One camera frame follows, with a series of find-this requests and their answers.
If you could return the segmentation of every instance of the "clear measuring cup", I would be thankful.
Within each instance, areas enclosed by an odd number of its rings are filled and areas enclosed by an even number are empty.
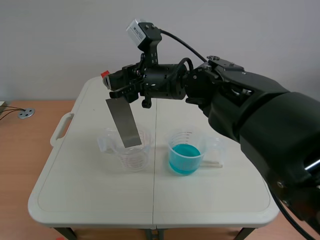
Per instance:
[[[117,130],[105,128],[98,136],[97,142],[100,151],[107,154],[116,154],[122,166],[133,172],[144,169],[149,160],[149,151],[152,143],[148,129],[137,124],[141,145],[125,148]]]
[[[208,137],[193,126],[171,131],[167,139],[169,164],[179,174],[195,172],[206,156],[207,166],[221,168],[225,146],[220,138]]]

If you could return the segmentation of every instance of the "cup handle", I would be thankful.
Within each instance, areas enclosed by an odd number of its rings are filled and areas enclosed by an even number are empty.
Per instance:
[[[224,141],[218,137],[207,137],[206,149],[203,162],[207,163],[208,167],[222,168],[226,158]]]

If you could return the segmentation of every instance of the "white wall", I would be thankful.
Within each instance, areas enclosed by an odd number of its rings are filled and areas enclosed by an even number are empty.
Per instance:
[[[174,33],[203,56],[320,100],[320,0],[2,0],[0,99],[74,99],[101,72],[136,63],[134,18]],[[189,57],[164,36],[160,63]]]

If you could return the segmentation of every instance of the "metal plate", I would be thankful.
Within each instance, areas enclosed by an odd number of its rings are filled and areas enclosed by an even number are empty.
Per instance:
[[[141,145],[130,104],[123,98],[105,100],[125,148]]]
[[[35,114],[36,110],[34,108],[26,108],[25,111],[20,111],[18,113],[18,118],[20,119],[27,119],[31,117],[33,114]]]

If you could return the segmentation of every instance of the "white folding table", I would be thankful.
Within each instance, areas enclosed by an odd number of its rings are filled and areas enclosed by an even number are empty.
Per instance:
[[[101,77],[89,80],[70,113],[61,118],[50,140],[52,152],[29,197],[31,217],[67,239],[71,228],[163,229],[242,227],[237,240],[269,224],[278,214],[269,190],[240,146],[216,133],[197,106],[183,100],[153,99],[131,103],[135,121],[151,130],[155,141],[149,165],[139,172],[122,169],[115,155],[101,153],[97,136],[116,128],[106,104],[109,91]],[[64,137],[59,138],[69,119]],[[201,166],[181,176],[168,166],[165,134],[194,125],[209,136],[224,138],[223,168]]]

